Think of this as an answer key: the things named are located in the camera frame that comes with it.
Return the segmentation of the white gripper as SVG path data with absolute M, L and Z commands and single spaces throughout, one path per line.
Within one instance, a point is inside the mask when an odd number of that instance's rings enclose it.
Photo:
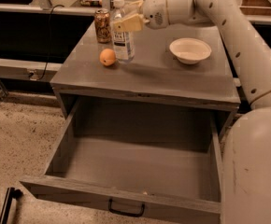
M 123 10 L 125 14 L 133 15 L 115 20 L 113 22 L 115 32 L 141 31 L 145 24 L 151 29 L 168 26 L 166 0 L 137 0 L 125 4 Z

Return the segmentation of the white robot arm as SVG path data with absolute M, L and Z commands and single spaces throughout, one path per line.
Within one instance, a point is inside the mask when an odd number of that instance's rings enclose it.
M 251 110 L 228 133 L 221 169 L 221 224 L 271 224 L 271 48 L 235 0 L 144 0 L 115 21 L 118 32 L 212 21 Z

